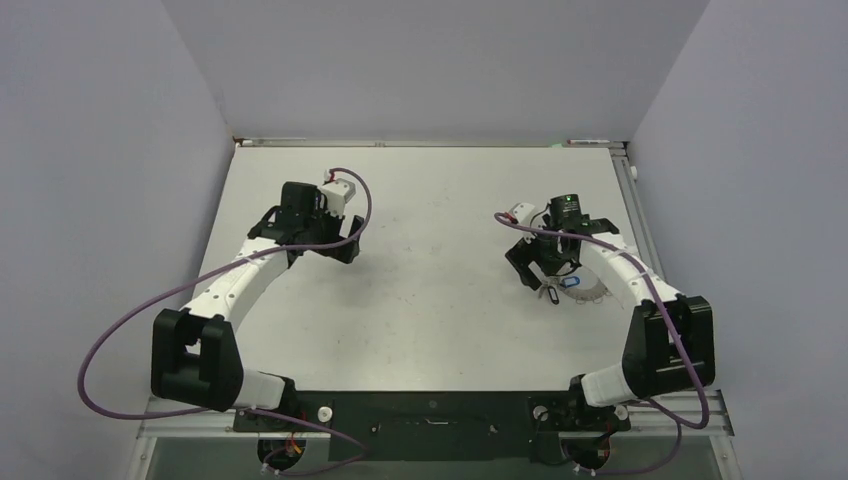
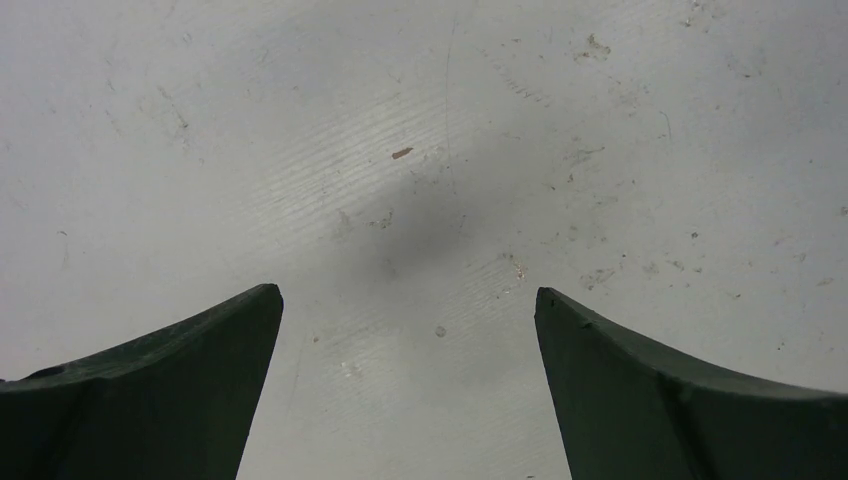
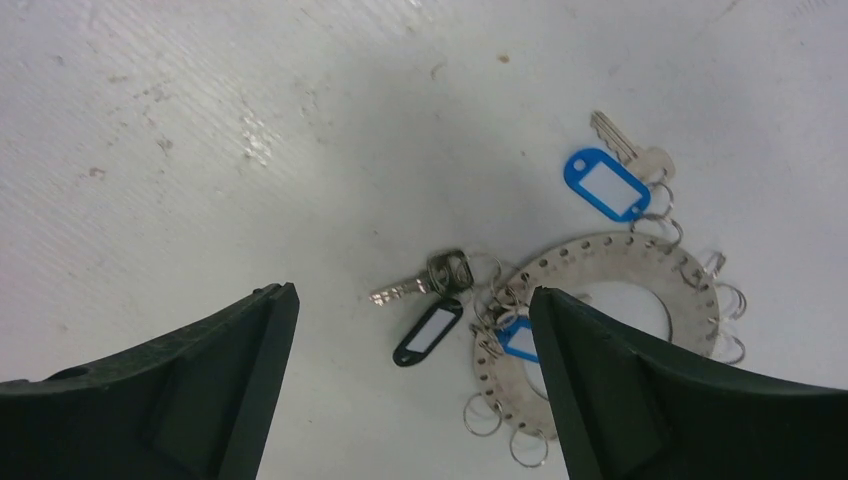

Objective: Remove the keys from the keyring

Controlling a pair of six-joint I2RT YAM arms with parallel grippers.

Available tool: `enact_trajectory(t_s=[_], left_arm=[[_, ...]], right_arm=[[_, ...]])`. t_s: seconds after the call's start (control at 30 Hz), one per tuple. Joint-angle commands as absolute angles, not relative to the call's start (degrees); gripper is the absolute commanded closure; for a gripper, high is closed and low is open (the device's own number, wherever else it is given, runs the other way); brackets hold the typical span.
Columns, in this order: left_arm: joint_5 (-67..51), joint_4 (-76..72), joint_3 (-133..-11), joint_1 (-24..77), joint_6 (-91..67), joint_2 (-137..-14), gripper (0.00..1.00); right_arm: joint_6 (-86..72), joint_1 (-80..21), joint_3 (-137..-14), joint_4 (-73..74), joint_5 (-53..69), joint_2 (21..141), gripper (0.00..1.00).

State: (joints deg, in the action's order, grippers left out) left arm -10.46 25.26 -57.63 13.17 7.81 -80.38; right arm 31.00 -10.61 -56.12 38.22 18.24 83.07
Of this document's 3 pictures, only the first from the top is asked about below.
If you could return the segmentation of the blue head key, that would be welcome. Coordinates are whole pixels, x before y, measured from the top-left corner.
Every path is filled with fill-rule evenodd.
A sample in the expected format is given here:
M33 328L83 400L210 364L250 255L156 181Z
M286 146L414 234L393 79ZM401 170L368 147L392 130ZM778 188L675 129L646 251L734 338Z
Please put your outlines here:
M580 285L581 279L577 276L565 276L559 280L558 284L563 289L569 289Z

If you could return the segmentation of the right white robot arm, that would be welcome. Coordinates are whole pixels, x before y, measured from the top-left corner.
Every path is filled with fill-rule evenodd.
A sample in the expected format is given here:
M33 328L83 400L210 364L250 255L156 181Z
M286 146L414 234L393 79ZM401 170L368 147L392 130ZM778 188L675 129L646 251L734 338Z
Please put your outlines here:
M521 233L505 257L524 286L565 292L564 278L576 275L593 281L595 294L632 309L621 359L579 375L577 393L567 397L573 425L593 426L605 407L683 390L701 394L714 382L710 303L666 283L611 220L583 212L578 195L554 197L543 207L518 203L495 218Z

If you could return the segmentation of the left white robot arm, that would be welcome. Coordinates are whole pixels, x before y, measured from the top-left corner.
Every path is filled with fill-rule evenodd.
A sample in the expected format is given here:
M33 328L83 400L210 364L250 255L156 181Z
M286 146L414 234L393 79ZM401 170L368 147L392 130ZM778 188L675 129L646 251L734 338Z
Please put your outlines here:
M356 186L328 177L321 185L286 182L280 201L248 231L233 267L214 275L179 310L164 309L152 330L154 396L215 411L259 408L274 430L296 421L293 380L244 366L236 333L267 288L307 251L350 264L366 225L356 215L342 233Z

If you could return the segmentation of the metal perforated ring disc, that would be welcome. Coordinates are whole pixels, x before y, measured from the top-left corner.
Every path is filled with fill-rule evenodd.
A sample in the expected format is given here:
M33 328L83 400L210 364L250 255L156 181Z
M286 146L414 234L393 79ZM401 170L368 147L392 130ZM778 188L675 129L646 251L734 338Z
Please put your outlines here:
M546 288L548 286L553 286L553 287L557 288L559 298L560 298L560 303L561 303L563 297L568 297L579 305L586 304L586 303L597 304L597 303L602 303L603 300L606 297L612 296L609 289L602 282L600 282L598 280L596 280L594 283L583 284L582 279L581 279L580 285L573 287L573 288L569 288L569 289L563 289L558 284L558 282L561 278L563 278L563 277L555 276L555 277L546 278L542 282L542 284L541 284L541 286L538 290L537 297L540 298L540 299L545 299L546 301L551 303L549 301L547 293L546 293Z

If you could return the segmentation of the black head key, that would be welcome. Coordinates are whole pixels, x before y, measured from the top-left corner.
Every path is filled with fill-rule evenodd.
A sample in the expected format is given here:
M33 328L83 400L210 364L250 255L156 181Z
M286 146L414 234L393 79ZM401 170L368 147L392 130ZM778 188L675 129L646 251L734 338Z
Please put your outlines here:
M549 301L553 305L558 305L560 303L560 298L559 298L558 290L557 290L556 287L548 286L546 288L546 293L547 293Z

